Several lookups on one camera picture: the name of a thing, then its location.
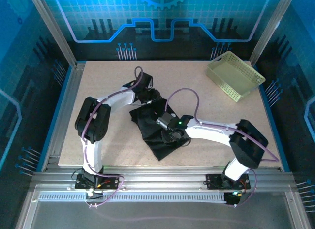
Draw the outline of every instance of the work surface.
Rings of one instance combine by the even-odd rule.
[[[88,61],[83,72],[59,165],[82,165],[83,150],[74,128],[75,120],[86,97],[105,97],[123,84],[134,80],[134,69],[141,66],[153,76],[154,88],[164,98],[183,87],[192,88],[200,96],[198,118],[221,123],[252,122],[269,141],[268,148],[279,156],[262,103],[259,90],[234,102],[205,74],[208,61]],[[189,91],[176,94],[169,105],[178,116],[193,115],[196,97]],[[108,132],[103,139],[102,161],[110,166],[226,166],[234,158],[230,147],[204,139],[193,139],[187,147],[175,150],[158,161],[142,140],[138,126],[131,121],[129,111],[137,106],[125,106],[111,115]],[[260,166],[281,166],[262,162]]]

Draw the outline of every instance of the black cloth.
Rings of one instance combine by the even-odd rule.
[[[160,99],[130,112],[131,120],[137,124],[141,131],[142,139],[159,161],[189,140],[181,139],[171,143],[163,142],[162,132],[164,129],[156,123],[156,120],[164,113],[165,105],[166,100]],[[167,112],[174,113],[169,106],[167,107]]]

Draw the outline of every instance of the plastic basket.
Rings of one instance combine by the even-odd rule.
[[[266,80],[230,51],[211,60],[206,74],[236,102]]]

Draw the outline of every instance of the metal bar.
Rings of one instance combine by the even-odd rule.
[[[64,77],[66,77],[67,71],[64,69],[62,63],[60,61],[58,61],[57,59],[55,59],[57,65],[60,67],[60,69],[62,70]]]
[[[130,45],[130,50],[131,50],[131,53],[132,53],[132,59],[134,60],[133,48],[132,48],[133,43],[129,43],[129,45]]]
[[[62,80],[64,81],[65,79],[65,74],[63,72],[63,70],[60,68],[60,66],[56,66],[56,63],[54,63],[54,68],[56,69],[57,73],[61,76]]]
[[[225,42],[222,43],[222,48],[221,48],[221,52],[220,52],[220,55],[222,54],[222,51],[223,51],[223,47],[225,46]]]
[[[250,62],[252,64],[252,66],[254,66],[260,55],[262,54],[263,50],[265,49],[267,43],[269,42],[271,36],[273,35],[274,31],[276,30],[276,28],[278,27],[282,17],[284,16],[286,10],[288,9],[288,7],[290,6],[292,0],[280,0],[274,13],[272,14],[266,29],[264,30],[264,32],[262,33],[259,41],[257,42],[252,55],[250,57]]]
[[[135,58],[135,60],[137,60],[137,49],[133,48],[133,51],[134,51],[134,58]]]
[[[45,187],[66,184],[67,187],[73,189],[75,180],[72,180],[71,176],[75,170],[77,169],[68,168],[64,169],[63,172],[58,171],[58,169],[54,169],[55,173],[36,172],[32,182],[45,185]],[[203,184],[205,175],[208,173],[221,174],[222,171],[223,168],[198,167],[112,167],[106,169],[108,174],[119,173],[123,175],[125,178],[123,188],[129,192],[211,192]],[[253,185],[254,176],[249,174],[249,178],[251,185]],[[297,189],[293,175],[290,172],[280,172],[276,169],[258,169],[257,191],[283,192],[297,191]]]
[[[30,161],[30,160],[28,160],[28,159],[25,159],[25,158],[23,158],[21,155],[19,155],[18,156],[18,159],[22,159],[22,160],[24,160],[24,161],[27,161],[27,162],[29,162],[29,163],[31,163],[31,164],[34,164],[35,166],[37,166],[37,163],[34,163],[34,162],[32,162],[32,161]]]
[[[33,176],[33,175],[31,175],[31,174],[28,174],[28,173],[24,172],[23,170],[20,170],[19,173],[20,173],[20,174],[27,175],[27,176]]]
[[[27,169],[25,167],[19,166],[18,164],[15,164],[15,168],[20,168],[20,169],[23,169],[23,170],[26,170],[26,171],[34,172],[34,171],[30,170],[30,169]]]
[[[36,170],[36,167],[31,166],[31,165],[27,164],[26,162],[22,162],[22,166],[28,166],[28,167],[33,168],[34,170]]]
[[[311,224],[305,212],[304,205],[298,192],[285,192],[293,223],[297,229],[311,229]]]
[[[16,229],[30,229],[32,225],[32,219],[35,216],[35,211],[37,208],[37,203],[32,203],[34,191],[28,191],[25,199],[18,222],[16,224]]]
[[[311,203],[311,202],[315,202],[315,200],[302,201],[302,203]]]
[[[77,61],[74,54],[72,53],[62,31],[60,30],[58,23],[56,22],[53,14],[51,13],[49,6],[45,0],[32,0],[35,7],[37,8],[40,16],[44,20],[47,28],[54,37],[56,43],[58,44],[60,50],[62,51],[64,57],[67,59],[71,67],[75,68]]]
[[[35,153],[38,153],[39,155],[41,155],[41,153],[40,153],[40,152],[38,152],[38,151],[36,151],[36,150],[32,149],[30,146],[28,147],[28,150],[32,150],[32,151],[34,151]]]
[[[61,78],[60,74],[57,70],[51,68],[51,72],[55,75],[56,79],[60,82],[60,84],[63,84],[63,79]]]
[[[67,83],[64,98],[61,103],[59,114],[56,120],[56,124],[51,136],[48,151],[45,156],[44,164],[41,168],[41,171],[44,171],[46,169],[46,166],[49,161],[49,156],[51,154],[60,155],[61,153],[63,143],[60,140],[65,137],[67,131],[67,126],[70,121],[70,116],[74,105],[74,101],[76,99],[76,94],[80,86],[84,66],[85,63],[78,63],[76,68],[72,68],[74,70],[71,72],[69,81]]]
[[[312,194],[314,194],[314,193],[315,193],[315,191],[314,191],[314,189],[313,189],[313,188],[311,188],[311,190],[310,190],[310,191],[300,192],[300,195],[302,195],[302,194],[306,194],[306,193],[312,193]]]
[[[48,163],[49,164],[58,164],[59,158],[50,156]]]
[[[218,49],[218,45],[219,45],[220,43],[219,42],[217,42],[217,45],[216,45],[216,49],[215,49],[215,53],[214,53],[214,55],[213,55],[213,58],[215,58],[216,57],[216,53],[217,53],[217,49]]]
[[[315,197],[315,195],[312,195],[312,196],[303,196],[301,198],[311,198],[311,197]]]
[[[40,158],[40,156],[38,156],[38,155],[36,155],[36,154],[33,154],[32,152],[30,152],[30,151],[28,151],[28,150],[26,150],[26,149],[23,149],[22,151],[24,151],[24,152],[26,152],[26,153],[28,153],[28,154],[30,154],[30,155],[33,155],[34,157]]]
[[[278,88],[280,88],[280,87],[281,87],[281,85],[278,85],[278,87],[274,86],[274,88],[273,88],[274,90],[271,91],[269,94],[267,94],[267,98],[270,98],[270,96],[273,95],[278,90]]]
[[[276,92],[276,96],[273,96],[273,97],[271,97],[269,100],[268,100],[268,102],[269,103],[272,103],[274,100],[276,100],[276,98],[278,98],[279,97],[279,95],[280,94],[282,94],[284,92],[284,90],[280,90],[280,92],[277,94],[277,92]]]
[[[28,159],[32,159],[35,162],[39,161],[38,159],[35,159],[35,158],[31,157],[29,154],[25,154],[25,157],[28,158]]]
[[[271,83],[270,83],[270,85],[265,89],[265,93],[269,90],[269,89],[271,89],[273,86],[274,86],[274,84],[276,83],[274,80],[273,81],[271,81]]]
[[[278,97],[276,100],[274,100],[271,104],[270,104],[270,107],[272,107],[277,101],[280,100],[280,97]]]
[[[121,60],[121,58],[120,58],[120,54],[119,54],[119,48],[116,48],[116,51],[117,51],[117,54],[118,54],[118,58],[119,58],[119,60]]]
[[[274,97],[277,96],[279,94],[278,91],[276,91],[271,97],[267,98],[268,99],[268,103],[270,103],[270,101],[273,101]]]
[[[305,188],[309,188],[309,187],[314,187],[315,185],[310,185],[310,186],[305,186],[305,187],[301,187],[301,188],[298,188],[299,190],[301,189],[305,189]]]
[[[212,48],[212,52],[211,52],[211,55],[210,55],[210,60],[212,60],[212,56],[213,56],[213,52],[214,52],[215,48],[213,47]]]

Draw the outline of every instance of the aluminum frame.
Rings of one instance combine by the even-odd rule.
[[[64,57],[67,59],[68,63],[72,68],[75,68],[77,65],[77,60],[69,47],[58,23],[56,22],[52,12],[49,9],[45,0],[32,0],[37,11],[39,12],[41,18],[45,22],[50,33],[54,37],[56,43],[58,44],[60,50],[62,51]]]
[[[20,218],[16,228],[29,229],[32,227],[32,221],[36,215],[38,202],[47,201],[47,196],[52,192],[57,195],[49,201],[81,201],[84,202],[84,191],[74,189],[75,180],[71,179],[75,169],[63,168],[55,169],[54,172],[37,172],[32,178],[30,191],[27,194],[23,205]],[[207,190],[203,184],[205,174],[221,173],[220,167],[109,167],[108,173],[119,173],[125,177],[125,182],[119,194],[145,196],[149,193],[158,195],[188,196],[179,201],[197,201],[197,196],[213,195],[218,191]],[[262,167],[257,169],[257,188],[256,192],[285,192],[287,199],[288,212],[292,216],[292,222],[297,229],[310,229],[311,225],[303,208],[302,201],[297,192],[294,177],[290,172],[281,172],[276,167]],[[249,174],[251,185],[253,185],[253,174]],[[81,195],[74,199],[73,194]]]
[[[250,62],[252,66],[255,66],[257,63],[260,55],[262,54],[263,50],[267,46],[271,36],[274,34],[276,28],[278,27],[282,17],[284,16],[286,10],[290,6],[292,0],[280,0],[278,3],[274,13],[272,14],[265,30],[263,31],[259,41],[257,42],[252,55],[250,57]]]
[[[80,81],[82,78],[85,63],[78,63],[76,68],[72,68],[69,81],[66,84],[64,98],[62,100],[55,127],[48,145],[47,154],[41,171],[45,171],[49,159],[58,158],[63,147],[63,139],[65,137],[67,127],[69,125],[74,102],[79,90]]]

